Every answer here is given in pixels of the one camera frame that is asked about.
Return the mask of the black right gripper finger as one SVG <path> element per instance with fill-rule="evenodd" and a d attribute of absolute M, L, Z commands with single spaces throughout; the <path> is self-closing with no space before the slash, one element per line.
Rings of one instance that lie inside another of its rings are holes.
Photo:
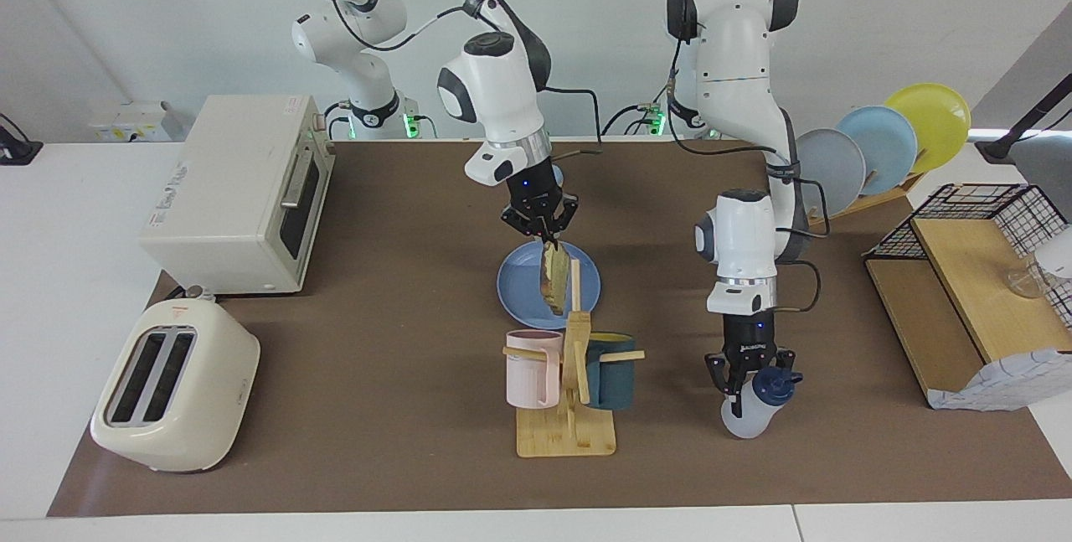
<path fill-rule="evenodd" d="M 546 240 L 548 243 L 559 243 L 560 234 L 565 232 L 574 220 L 579 207 L 577 196 L 564 196 L 559 211 L 546 217 Z"/>
<path fill-rule="evenodd" d="M 502 221 L 506 225 L 512 226 L 515 230 L 522 234 L 532 240 L 539 240 L 540 243 L 547 243 L 550 234 L 548 232 L 546 219 L 541 216 L 526 217 L 521 211 L 513 209 L 513 207 L 506 207 L 501 213 Z"/>

